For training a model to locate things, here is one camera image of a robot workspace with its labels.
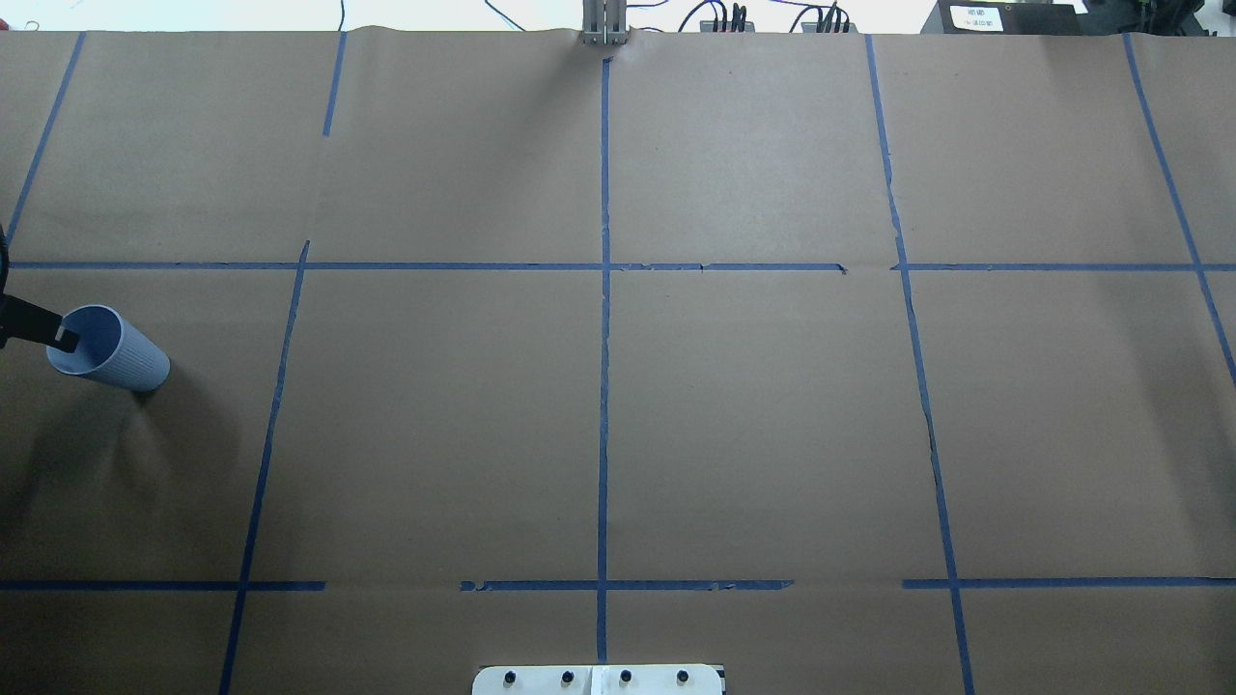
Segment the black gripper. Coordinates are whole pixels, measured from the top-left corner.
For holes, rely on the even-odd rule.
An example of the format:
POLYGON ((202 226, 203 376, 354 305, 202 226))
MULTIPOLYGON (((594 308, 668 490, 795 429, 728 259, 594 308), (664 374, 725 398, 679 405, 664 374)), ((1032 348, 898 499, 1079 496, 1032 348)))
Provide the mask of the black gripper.
POLYGON ((20 313, 14 312, 12 297, 5 294, 6 283, 10 275, 10 268, 12 268, 12 260, 10 260, 9 242, 6 241, 4 228, 1 228, 1 348, 12 339, 26 340, 26 343, 36 343, 44 345, 46 348, 54 348, 62 352, 75 352, 75 348, 79 345, 80 335, 70 329, 67 329, 63 324, 66 318, 61 317, 56 312, 44 309, 43 307, 35 304, 25 304, 23 308, 23 328, 21 322, 16 328, 12 326, 12 320, 22 320, 20 313))

